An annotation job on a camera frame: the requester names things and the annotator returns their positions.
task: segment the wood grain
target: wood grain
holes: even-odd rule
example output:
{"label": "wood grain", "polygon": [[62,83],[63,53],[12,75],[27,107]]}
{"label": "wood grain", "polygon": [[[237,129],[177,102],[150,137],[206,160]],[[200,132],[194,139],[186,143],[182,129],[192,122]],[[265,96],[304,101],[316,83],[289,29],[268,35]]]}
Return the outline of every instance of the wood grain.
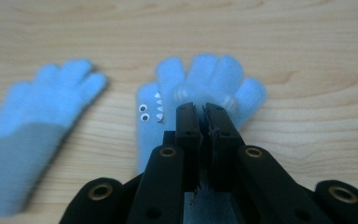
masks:
{"label": "wood grain", "polygon": [[301,185],[358,188],[358,1],[0,0],[0,103],[44,63],[87,57],[110,79],[63,144],[29,206],[0,223],[57,223],[88,181],[135,176],[135,93],[178,55],[229,53],[266,84],[241,131]]}

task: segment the screw hole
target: screw hole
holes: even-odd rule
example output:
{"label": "screw hole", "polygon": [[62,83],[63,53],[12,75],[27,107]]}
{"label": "screw hole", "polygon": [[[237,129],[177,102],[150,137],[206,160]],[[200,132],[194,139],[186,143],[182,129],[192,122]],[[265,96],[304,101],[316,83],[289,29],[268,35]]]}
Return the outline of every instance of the screw hole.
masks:
{"label": "screw hole", "polygon": [[344,189],[339,186],[331,186],[328,188],[328,192],[333,195],[334,198],[344,203],[358,202],[358,197],[348,189]]}
{"label": "screw hole", "polygon": [[163,148],[162,150],[160,150],[159,154],[163,157],[171,157],[176,154],[176,150],[173,148],[166,147],[166,148]]}
{"label": "screw hole", "polygon": [[149,208],[146,215],[150,219],[158,219],[161,217],[161,211],[158,208]]}
{"label": "screw hole", "polygon": [[308,213],[303,209],[299,209],[299,208],[295,209],[295,215],[296,217],[298,217],[303,221],[310,221],[310,213]]}
{"label": "screw hole", "polygon": [[112,192],[113,187],[110,184],[99,184],[89,190],[89,198],[93,201],[100,201],[107,198]]}
{"label": "screw hole", "polygon": [[263,155],[263,152],[260,149],[249,147],[245,149],[245,153],[250,157],[259,158]]}

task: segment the googly eye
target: googly eye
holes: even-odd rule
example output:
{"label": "googly eye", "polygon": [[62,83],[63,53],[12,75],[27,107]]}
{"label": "googly eye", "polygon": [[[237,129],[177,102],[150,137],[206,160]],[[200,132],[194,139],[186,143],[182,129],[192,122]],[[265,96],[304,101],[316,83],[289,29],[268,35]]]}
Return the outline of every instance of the googly eye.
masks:
{"label": "googly eye", "polygon": [[149,114],[143,114],[141,115],[141,121],[148,121],[150,118]]}
{"label": "googly eye", "polygon": [[147,105],[140,105],[138,109],[140,112],[145,112],[147,109]]}

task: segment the metal bolt hole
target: metal bolt hole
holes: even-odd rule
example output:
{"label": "metal bolt hole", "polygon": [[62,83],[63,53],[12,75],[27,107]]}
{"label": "metal bolt hole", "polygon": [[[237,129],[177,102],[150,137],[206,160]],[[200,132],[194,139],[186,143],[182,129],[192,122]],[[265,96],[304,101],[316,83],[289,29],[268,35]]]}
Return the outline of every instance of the metal bolt hole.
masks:
{"label": "metal bolt hole", "polygon": [[176,154],[176,150],[173,148],[163,148],[162,150],[159,151],[159,154],[163,157],[171,157],[174,156]]}
{"label": "metal bolt hole", "polygon": [[328,192],[333,195],[334,198],[344,203],[358,202],[358,197],[348,189],[344,189],[339,186],[331,186],[328,188]]}
{"label": "metal bolt hole", "polygon": [[263,155],[263,152],[260,149],[249,147],[245,149],[245,153],[250,157],[259,158]]}
{"label": "metal bolt hole", "polygon": [[100,201],[107,198],[113,192],[113,187],[110,184],[103,183],[95,186],[89,190],[89,198],[93,201]]}

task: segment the wooden table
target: wooden table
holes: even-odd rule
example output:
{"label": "wooden table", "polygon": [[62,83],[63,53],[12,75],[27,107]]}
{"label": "wooden table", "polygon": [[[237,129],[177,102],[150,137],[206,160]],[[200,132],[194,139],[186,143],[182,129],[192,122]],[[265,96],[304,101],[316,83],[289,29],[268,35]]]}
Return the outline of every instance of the wooden table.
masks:
{"label": "wooden table", "polygon": [[44,63],[87,57],[110,79],[29,206],[0,223],[57,223],[88,181],[133,178],[137,89],[160,60],[189,65],[202,52],[235,56],[267,87],[246,143],[307,188],[332,178],[358,188],[358,1],[0,0],[0,103]]}

